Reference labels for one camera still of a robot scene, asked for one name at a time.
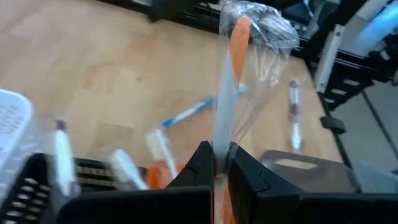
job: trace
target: black machine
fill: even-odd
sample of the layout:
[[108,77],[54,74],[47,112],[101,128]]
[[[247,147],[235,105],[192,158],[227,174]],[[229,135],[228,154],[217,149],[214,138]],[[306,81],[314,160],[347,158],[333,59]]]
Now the black machine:
[[[241,147],[228,165],[236,223],[396,223],[397,195],[306,193]],[[206,141],[166,189],[86,193],[62,207],[57,223],[213,223],[213,187]]]
[[[182,12],[194,5],[204,2],[216,4],[219,0],[153,0],[149,9],[149,18],[152,21],[168,19],[177,12]],[[272,6],[278,10],[283,10],[289,6],[302,2],[303,0],[251,0],[267,6]]]

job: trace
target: black plastic clamp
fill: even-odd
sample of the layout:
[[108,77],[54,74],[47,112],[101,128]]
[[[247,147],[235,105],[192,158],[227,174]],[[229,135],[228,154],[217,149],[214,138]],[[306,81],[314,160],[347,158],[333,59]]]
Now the black plastic clamp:
[[344,123],[337,118],[322,116],[321,124],[324,128],[330,129],[334,133],[343,134],[346,132],[346,127]]

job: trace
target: black plastic part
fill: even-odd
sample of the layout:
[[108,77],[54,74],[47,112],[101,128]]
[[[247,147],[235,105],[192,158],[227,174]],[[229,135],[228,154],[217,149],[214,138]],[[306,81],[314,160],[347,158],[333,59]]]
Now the black plastic part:
[[175,13],[186,11],[201,0],[152,0],[149,7],[149,19],[152,22],[170,19]]
[[181,173],[167,187],[194,185],[214,188],[214,154],[208,141],[200,143]]
[[302,25],[308,25],[311,21],[311,15],[304,2],[290,6],[282,11],[282,16],[290,21],[298,22]]
[[[4,199],[0,208],[0,222],[8,220],[15,223],[30,223],[32,220],[29,218],[31,217],[41,220],[49,203],[50,193],[44,189],[48,185],[45,157],[43,154],[34,154],[26,161],[25,167],[15,180],[8,197]],[[24,190],[22,186],[30,187],[32,190]],[[37,208],[39,212],[29,210],[32,207]]]
[[266,0],[266,1],[254,1],[254,2],[263,3],[267,6],[272,6],[278,10],[283,10],[290,6],[298,4],[302,1],[303,0]]
[[[78,173],[78,177],[81,180],[86,180],[83,183],[80,182],[80,186],[83,192],[99,191],[99,190],[116,190],[113,184],[99,185],[98,182],[113,183],[112,175],[98,175],[94,173],[94,170],[107,170],[106,164],[100,161],[92,161],[89,159],[75,159],[79,169],[83,169],[82,172]],[[146,169],[139,167],[140,173],[145,174]]]
[[340,119],[322,116],[320,120],[324,128],[330,129],[334,133],[343,134],[346,132],[346,127]]
[[[236,223],[257,223],[264,216],[270,215],[258,201],[265,195],[302,192],[295,185],[264,167],[240,146],[229,167],[228,189]],[[268,218],[263,219],[260,223],[268,220]]]
[[112,4],[114,6],[123,7],[125,9],[133,10],[133,11],[140,12],[143,14],[149,13],[148,5],[130,1],[130,0],[98,0],[98,1]]
[[213,223],[212,198],[204,185],[92,192],[64,205],[57,223]]
[[397,200],[396,194],[268,196],[259,199],[261,218],[251,223],[396,223]]
[[336,62],[331,71],[325,98],[328,99],[329,109],[334,110],[346,103],[350,98],[358,95],[365,88],[374,85],[373,80],[381,80],[379,72],[365,67],[350,67]]
[[[321,102],[323,112],[325,112],[326,116],[331,117],[329,106],[325,101],[325,97],[324,97],[323,93],[318,93],[318,97]],[[332,132],[332,134],[335,139],[337,149],[341,155],[344,165],[348,166],[349,168],[352,168],[351,161],[348,158],[348,155],[347,155],[347,152],[345,151],[343,143],[341,142],[340,135],[337,133],[334,133],[334,132]]]

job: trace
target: clear plastic bag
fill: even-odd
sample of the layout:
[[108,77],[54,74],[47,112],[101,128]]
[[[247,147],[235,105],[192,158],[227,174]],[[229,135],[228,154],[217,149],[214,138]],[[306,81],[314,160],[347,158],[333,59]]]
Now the clear plastic bag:
[[[222,2],[218,55],[213,150],[216,157],[215,218],[221,217],[228,159],[277,86],[292,48],[299,45],[296,30],[273,7],[248,1]],[[237,86],[246,86],[237,97]]]

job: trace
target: orange object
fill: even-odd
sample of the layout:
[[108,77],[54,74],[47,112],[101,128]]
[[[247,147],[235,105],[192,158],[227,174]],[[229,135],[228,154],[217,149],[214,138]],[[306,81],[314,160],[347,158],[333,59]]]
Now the orange object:
[[248,51],[250,24],[250,19],[247,16],[241,16],[236,22],[229,40],[229,54],[237,85],[242,77],[244,59]]
[[[178,173],[184,165],[177,164]],[[165,161],[155,161],[149,167],[146,175],[146,182],[150,189],[164,189],[172,181],[170,169]]]
[[232,211],[232,205],[231,205],[231,199],[229,197],[229,191],[228,191],[228,184],[225,185],[225,189],[223,192],[223,208],[222,208],[222,214],[223,214],[223,223],[227,224],[235,224],[235,217],[234,213]]

